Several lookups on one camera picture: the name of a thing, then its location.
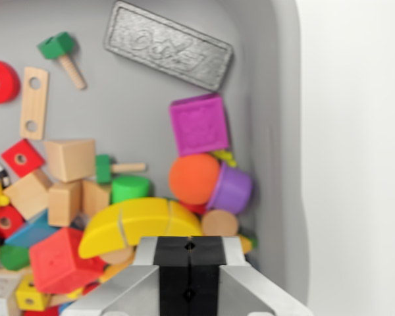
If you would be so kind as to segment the black silver gripper right finger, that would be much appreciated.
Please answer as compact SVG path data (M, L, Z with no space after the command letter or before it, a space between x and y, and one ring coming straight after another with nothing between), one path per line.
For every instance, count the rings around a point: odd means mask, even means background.
M252 267L238 237L192 238L191 315L312 315L304 304Z

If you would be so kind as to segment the black silver gripper left finger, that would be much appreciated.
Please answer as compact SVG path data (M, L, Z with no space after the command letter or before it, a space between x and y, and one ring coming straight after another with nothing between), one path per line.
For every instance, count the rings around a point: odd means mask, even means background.
M63 315L187 315L188 242L187 237L143 237L133 264Z

